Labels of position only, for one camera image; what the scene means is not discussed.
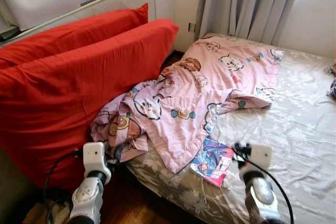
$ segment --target mattress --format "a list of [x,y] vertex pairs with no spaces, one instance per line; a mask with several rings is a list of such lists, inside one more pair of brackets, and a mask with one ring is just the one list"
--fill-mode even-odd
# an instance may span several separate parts
[[0,44],[0,47],[4,47],[10,43],[13,43],[20,39],[39,33],[40,31],[44,31],[56,26],[64,25],[93,15],[111,12],[113,10],[138,8],[145,3],[148,3],[149,5],[148,22],[155,20],[156,19],[155,0],[95,0],[81,8],[73,10],[72,12],[66,13],[41,25],[26,30],[25,32],[19,34],[13,39]]
[[[79,19],[117,9],[138,8],[145,3],[149,4],[148,20],[155,20],[155,0],[95,0],[79,9],[29,29],[12,40],[2,43],[0,47],[4,47],[40,31],[77,21]],[[11,158],[2,149],[0,149],[0,164],[2,164],[3,167],[3,169],[0,169],[0,195],[6,197],[6,201],[0,201],[0,223],[2,223],[2,220],[6,214],[8,214],[9,210],[14,207],[19,200],[24,198],[34,188],[34,185],[14,165]]]
[[[254,44],[285,51],[277,78],[275,102],[265,109],[244,109],[218,116],[212,138],[227,145],[235,142],[272,146],[269,171],[287,193],[296,223],[335,223],[335,101],[326,96],[333,77],[324,74],[332,59],[276,48],[216,34],[238,45]],[[186,166],[170,173],[149,141],[149,151],[127,162],[129,170],[159,196],[208,223],[248,222],[245,185],[237,164],[229,171],[228,187],[212,186]],[[274,185],[279,212],[289,222],[288,209]]]

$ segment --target curtain fold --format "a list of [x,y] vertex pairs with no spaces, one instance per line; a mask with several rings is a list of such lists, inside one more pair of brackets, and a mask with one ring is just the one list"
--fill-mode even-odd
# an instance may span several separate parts
[[219,33],[272,44],[294,0],[206,0],[199,38]]

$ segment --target electrical outlet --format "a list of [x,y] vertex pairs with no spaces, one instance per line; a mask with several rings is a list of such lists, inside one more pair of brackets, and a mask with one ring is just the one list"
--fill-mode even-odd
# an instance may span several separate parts
[[188,31],[190,31],[191,33],[194,33],[195,30],[196,30],[196,24],[195,23],[189,23]]

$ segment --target book cover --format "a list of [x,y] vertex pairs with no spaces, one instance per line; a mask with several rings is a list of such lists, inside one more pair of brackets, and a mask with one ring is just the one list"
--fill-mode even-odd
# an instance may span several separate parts
[[221,187],[233,154],[230,147],[207,136],[190,169],[211,184]]

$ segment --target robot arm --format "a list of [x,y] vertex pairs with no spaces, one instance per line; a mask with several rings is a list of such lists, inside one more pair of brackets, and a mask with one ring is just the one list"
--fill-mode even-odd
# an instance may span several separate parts
[[118,166],[124,145],[114,151],[114,159],[108,161],[105,157],[104,144],[101,142],[87,143],[83,147],[83,163],[85,179],[73,192],[74,205],[67,224],[99,224],[100,208],[103,203],[104,185],[110,179]]
[[239,177],[246,185],[245,205],[250,223],[285,224],[278,212],[278,200],[272,190],[272,185],[265,180],[266,174],[241,158],[244,157],[267,170],[271,161],[271,147],[249,144],[246,147],[241,147],[239,144],[235,144],[234,152],[236,153],[235,160],[238,161]]

